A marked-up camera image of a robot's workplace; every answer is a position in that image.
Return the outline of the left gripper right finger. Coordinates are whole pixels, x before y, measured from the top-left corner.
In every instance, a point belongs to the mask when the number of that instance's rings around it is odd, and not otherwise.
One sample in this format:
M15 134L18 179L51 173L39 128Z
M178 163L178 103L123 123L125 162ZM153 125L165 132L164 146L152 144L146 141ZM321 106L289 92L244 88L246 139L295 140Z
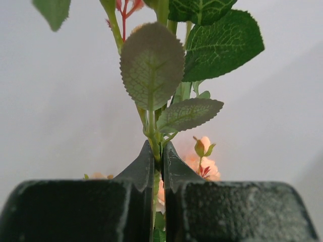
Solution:
M167 241L319 241L289 184L206 181L164 148Z

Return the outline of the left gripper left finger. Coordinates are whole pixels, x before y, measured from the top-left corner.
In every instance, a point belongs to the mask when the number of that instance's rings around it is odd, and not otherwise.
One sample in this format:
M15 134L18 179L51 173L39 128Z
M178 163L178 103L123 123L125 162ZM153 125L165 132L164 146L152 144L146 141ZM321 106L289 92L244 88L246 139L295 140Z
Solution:
M27 180L1 213L1 241L152 241L148 142L114 179Z

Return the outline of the peach rose stem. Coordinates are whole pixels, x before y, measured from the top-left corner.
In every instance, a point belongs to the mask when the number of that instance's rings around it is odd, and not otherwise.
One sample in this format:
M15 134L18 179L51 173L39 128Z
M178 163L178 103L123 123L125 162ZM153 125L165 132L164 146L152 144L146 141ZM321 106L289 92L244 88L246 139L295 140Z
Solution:
M204 145L204 151L207 152L211 142L207 136L203 136L200 139L201 143ZM203 156L202 159L196 153L195 148L193 148L193 144L186 147L187 149L183 149L180 152L180 158L200 177L207 181L219 181L220 180L220 172L214 160L211 160L208 156ZM114 178L113 174L106 175L100 172L95 172L92 175L84 175L84 179L112 179ZM159 188L158 188L158 197L156 201L156 212L165 212L165 192L164 192L164 182L161 178L159 178Z
M264 51L257 21L233 9L234 1L102 1L118 53L126 92L135 102L143 133L154 157L152 222L164 173L164 148L182 131L214 118L224 104L208 92L197 93L207 79L223 76ZM207 152L200 139L195 151ZM155 228L167 241L166 225Z

